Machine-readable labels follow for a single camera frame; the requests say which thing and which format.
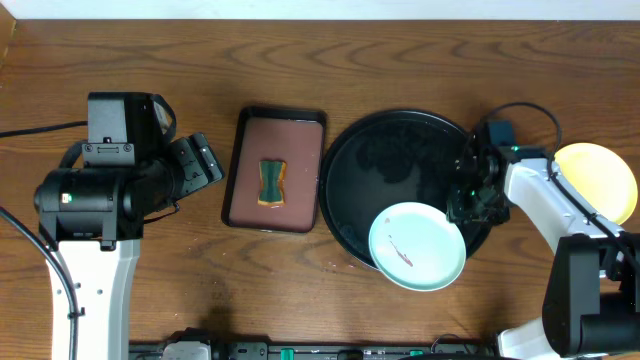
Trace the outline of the green and orange sponge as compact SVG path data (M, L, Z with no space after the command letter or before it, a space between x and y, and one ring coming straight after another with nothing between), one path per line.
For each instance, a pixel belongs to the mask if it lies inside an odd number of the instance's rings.
M257 203L261 206L278 207L285 204L284 178L287 163L280 160L259 162L260 189Z

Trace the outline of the light blue plate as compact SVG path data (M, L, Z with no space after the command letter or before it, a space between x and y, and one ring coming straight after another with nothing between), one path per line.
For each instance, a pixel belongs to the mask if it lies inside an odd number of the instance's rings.
M398 203L379 213L368 245L375 266L388 280L417 292L452 284L467 258L458 227L440 210L417 202Z

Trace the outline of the yellow plate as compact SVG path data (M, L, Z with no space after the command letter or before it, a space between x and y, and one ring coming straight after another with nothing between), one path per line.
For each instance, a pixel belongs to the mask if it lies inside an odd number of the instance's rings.
M621 225L631 217L638 203L638 184L615 152L594 143L574 143L562 147L555 162L571 185L608 220Z

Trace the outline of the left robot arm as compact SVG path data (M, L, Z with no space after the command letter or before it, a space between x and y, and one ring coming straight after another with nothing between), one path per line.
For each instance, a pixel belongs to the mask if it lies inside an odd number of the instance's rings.
M159 212L213 183L224 172L206 137L195 133L142 146L109 138L81 146L85 164L50 172L34 205L39 235L75 293L50 275L55 359L124 359L129 353L131 290L144 226Z

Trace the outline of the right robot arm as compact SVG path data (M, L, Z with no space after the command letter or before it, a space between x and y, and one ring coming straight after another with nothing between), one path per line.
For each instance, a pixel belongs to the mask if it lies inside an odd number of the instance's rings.
M489 227L520 208L554 253L542 315L502 331L513 359L575 359L639 349L639 237L598 212L539 148L467 147L454 162L447 218Z

